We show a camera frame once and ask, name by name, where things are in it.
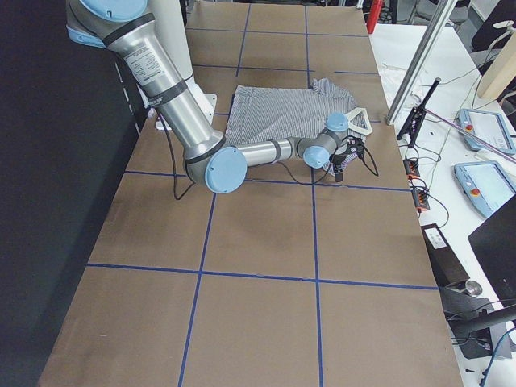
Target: blue cable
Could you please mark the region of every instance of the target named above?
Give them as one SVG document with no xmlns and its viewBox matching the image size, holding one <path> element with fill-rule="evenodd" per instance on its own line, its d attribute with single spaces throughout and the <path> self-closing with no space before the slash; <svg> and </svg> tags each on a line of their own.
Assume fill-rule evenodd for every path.
<svg viewBox="0 0 516 387">
<path fill-rule="evenodd" d="M 494 358 L 495 356 L 497 355 L 497 352 L 498 352 L 498 348 L 500 347 L 501 343 L 503 342 L 503 340 L 509 335 L 510 332 L 516 330 L 516 327 L 512 328 L 512 329 L 509 329 L 506 333 L 504 333 L 502 335 L 502 337 L 498 340 L 498 343 L 497 343 L 497 346 L 494 348 L 494 351 L 493 351 L 493 354 L 491 355 L 491 360 L 489 361 L 489 365 L 487 366 L 487 368 L 485 369 L 485 371 L 483 372 L 484 373 L 484 377 L 482 378 L 481 380 L 481 383 L 480 383 L 480 387 L 484 387 L 485 386 L 485 382 L 487 381 L 487 376 L 489 375 L 489 370 L 491 369 L 491 366 L 493 365 L 493 362 L 494 362 Z"/>
</svg>

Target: tiled surface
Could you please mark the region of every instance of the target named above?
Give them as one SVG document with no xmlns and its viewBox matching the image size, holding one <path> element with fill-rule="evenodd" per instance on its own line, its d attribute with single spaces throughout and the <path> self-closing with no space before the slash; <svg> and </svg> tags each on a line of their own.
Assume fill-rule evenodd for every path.
<svg viewBox="0 0 516 387">
<path fill-rule="evenodd" d="M 238 84 L 329 77 L 375 122 L 366 144 L 381 175 L 356 161 L 355 188 L 299 186 L 276 164 L 234 193 L 198 186 L 176 202 L 149 123 L 42 385 L 459 385 L 361 13 L 198 2 L 187 33 L 196 81 L 218 95 L 215 128 Z"/>
</svg>

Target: blue joint cap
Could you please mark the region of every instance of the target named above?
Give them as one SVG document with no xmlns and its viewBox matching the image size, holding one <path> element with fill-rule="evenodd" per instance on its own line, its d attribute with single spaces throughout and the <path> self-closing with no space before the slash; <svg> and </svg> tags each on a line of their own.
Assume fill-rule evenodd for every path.
<svg viewBox="0 0 516 387">
<path fill-rule="evenodd" d="M 313 145 L 303 153 L 303 160 L 312 168 L 321 168 L 330 159 L 330 153 L 323 147 Z"/>
<path fill-rule="evenodd" d="M 147 0 L 79 0 L 92 14 L 110 22 L 130 22 L 141 16 Z"/>
<path fill-rule="evenodd" d="M 217 194 L 228 194 L 239 188 L 248 172 L 243 153 L 234 147 L 222 148 L 208 162 L 204 179 L 209 189 Z"/>
<path fill-rule="evenodd" d="M 85 46 L 92 46 L 97 48 L 106 48 L 106 45 L 97 37 L 86 34 L 82 31 L 74 30 L 66 26 L 68 29 L 68 37 L 75 43 L 84 44 Z"/>
<path fill-rule="evenodd" d="M 326 119 L 326 128 L 330 131 L 346 131 L 349 128 L 349 119 L 342 113 L 331 113 Z"/>
</svg>

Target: white table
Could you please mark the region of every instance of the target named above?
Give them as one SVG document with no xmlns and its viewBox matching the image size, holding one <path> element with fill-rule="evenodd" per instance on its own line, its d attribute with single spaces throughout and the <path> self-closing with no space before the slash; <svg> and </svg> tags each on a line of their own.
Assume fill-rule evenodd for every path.
<svg viewBox="0 0 516 387">
<path fill-rule="evenodd" d="M 424 31 L 424 26 L 377 25 L 370 39 L 379 70 L 385 69 L 386 65 L 388 68 L 407 69 Z M 456 32 L 453 28 L 446 27 L 424 66 L 419 82 L 420 85 L 431 85 L 436 77 L 440 77 L 441 83 L 445 83 L 456 77 L 463 76 L 474 68 L 475 65 L 464 45 L 460 42 Z M 476 87 L 472 88 L 472 85 L 478 79 L 479 73 L 477 70 L 474 70 L 447 85 L 440 85 L 428 102 L 427 108 L 446 119 L 455 118 L 457 111 L 461 107 L 472 107 Z M 385 94 L 396 93 L 399 87 L 399 82 L 397 83 L 397 81 L 382 79 Z M 426 93 L 429 87 L 423 87 L 422 89 Z M 500 106 L 496 102 L 489 103 L 487 100 L 475 98 L 475 108 L 479 106 L 483 106 L 482 110 L 502 113 Z M 402 127 L 409 111 L 410 107 L 406 107 L 397 117 L 394 123 L 397 131 Z M 506 122 L 510 130 L 514 132 L 507 119 Z M 418 136 L 418 145 L 439 152 L 449 128 L 445 123 L 426 121 Z M 405 151 L 406 148 L 401 148 L 402 155 L 405 154 Z M 419 150 L 419 153 L 420 156 L 435 158 L 435 155 L 429 152 Z M 414 155 L 415 152 L 409 150 L 409 156 Z M 443 159 L 435 168 L 431 194 L 443 202 L 450 211 L 450 219 L 441 231 L 451 245 L 451 248 L 469 276 L 482 285 L 484 290 L 482 297 L 494 301 L 498 298 L 487 281 L 468 242 L 468 235 L 480 226 L 484 219 L 474 210 L 471 203 L 465 197 L 452 172 L 452 167 L 457 163 L 478 161 L 474 155 L 475 152 L 469 151 L 464 145 L 462 136 L 452 128 L 441 153 Z M 428 159 L 421 160 L 421 164 L 420 172 L 422 179 L 427 184 L 430 184 L 431 173 L 435 164 Z M 446 220 L 444 209 L 432 200 L 430 204 L 431 210 L 421 214 L 420 223 L 422 225 L 429 223 L 442 225 Z M 494 308 L 500 309 L 501 305 L 499 303 L 494 304 Z M 513 325 L 508 323 L 507 326 L 509 329 Z M 512 334 L 512 338 L 515 340 L 516 335 Z M 458 347 L 455 350 L 464 386 L 477 387 L 481 379 L 481 372 L 487 367 L 489 358 L 468 360 L 463 357 Z M 466 368 L 475 372 L 465 372 Z M 515 381 L 516 359 L 513 356 L 512 360 L 497 360 L 493 364 L 487 386 L 510 387 L 515 385 Z"/>
</svg>

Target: red object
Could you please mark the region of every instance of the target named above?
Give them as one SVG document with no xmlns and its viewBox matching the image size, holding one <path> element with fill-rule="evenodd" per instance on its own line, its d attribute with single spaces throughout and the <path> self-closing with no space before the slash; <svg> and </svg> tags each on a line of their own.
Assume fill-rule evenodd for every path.
<svg viewBox="0 0 516 387">
<path fill-rule="evenodd" d="M 367 23 L 369 34 L 372 34 L 374 32 L 374 27 L 377 25 L 378 18 L 380 17 L 380 11 L 383 5 L 384 0 L 373 0 L 372 2 Z"/>
</svg>

